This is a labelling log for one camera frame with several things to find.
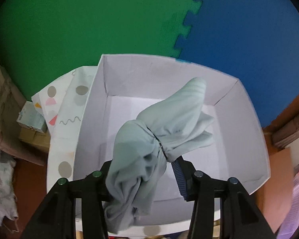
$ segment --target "brown curtain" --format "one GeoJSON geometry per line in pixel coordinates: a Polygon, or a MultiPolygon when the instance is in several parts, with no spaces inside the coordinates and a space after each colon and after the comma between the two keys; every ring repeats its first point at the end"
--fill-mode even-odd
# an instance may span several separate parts
{"type": "Polygon", "coordinates": [[[25,102],[6,70],[0,66],[0,149],[14,157],[44,165],[43,158],[18,139],[21,127],[16,119],[25,102]]]}

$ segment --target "brown floor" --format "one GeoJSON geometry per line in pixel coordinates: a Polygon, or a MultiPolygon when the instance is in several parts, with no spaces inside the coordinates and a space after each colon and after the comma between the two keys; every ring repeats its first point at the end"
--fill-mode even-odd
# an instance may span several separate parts
{"type": "MultiPolygon", "coordinates": [[[[14,192],[17,197],[19,219],[17,225],[19,233],[13,234],[4,226],[0,227],[0,238],[18,239],[26,224],[46,195],[46,165],[38,166],[24,160],[17,159],[14,171],[14,192]]],[[[6,225],[14,227],[13,222],[6,220],[6,225]]]]}

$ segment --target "yellow triangle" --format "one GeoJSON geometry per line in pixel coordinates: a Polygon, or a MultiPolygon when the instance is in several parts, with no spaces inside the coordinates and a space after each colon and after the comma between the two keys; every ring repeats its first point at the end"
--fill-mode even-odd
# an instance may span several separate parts
{"type": "Polygon", "coordinates": [[[34,106],[37,107],[37,108],[41,108],[42,109],[42,107],[41,107],[41,105],[39,103],[34,104],[34,106]]]}

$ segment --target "metal screw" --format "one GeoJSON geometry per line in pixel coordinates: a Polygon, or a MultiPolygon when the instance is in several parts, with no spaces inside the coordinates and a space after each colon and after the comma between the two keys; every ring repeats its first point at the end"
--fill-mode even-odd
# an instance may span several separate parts
{"type": "Polygon", "coordinates": [[[97,178],[97,177],[100,177],[102,175],[102,172],[101,171],[94,171],[92,173],[93,177],[97,178]]]}
{"type": "Polygon", "coordinates": [[[59,185],[63,185],[63,184],[66,184],[67,181],[68,181],[68,180],[67,180],[66,178],[59,178],[59,179],[58,179],[58,184],[59,184],[59,185]]]}
{"type": "Polygon", "coordinates": [[[198,177],[198,178],[201,178],[201,177],[204,176],[204,173],[203,173],[202,171],[195,171],[195,172],[194,172],[194,175],[195,175],[196,177],[198,177]]]}
{"type": "Polygon", "coordinates": [[[232,184],[237,184],[237,183],[238,183],[238,180],[237,180],[235,177],[231,177],[231,178],[229,178],[229,181],[230,181],[232,184]]]}

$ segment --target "gray cloth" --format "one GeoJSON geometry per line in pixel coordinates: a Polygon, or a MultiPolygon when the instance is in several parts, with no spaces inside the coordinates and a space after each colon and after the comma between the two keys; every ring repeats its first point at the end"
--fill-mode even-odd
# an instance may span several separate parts
{"type": "Polygon", "coordinates": [[[213,117],[202,112],[205,90],[206,82],[193,78],[120,128],[106,178],[106,187],[114,198],[104,206],[110,232],[125,230],[133,225],[135,217],[150,214],[157,181],[167,164],[153,134],[161,141],[169,162],[213,143],[212,134],[205,131],[213,117]]]}

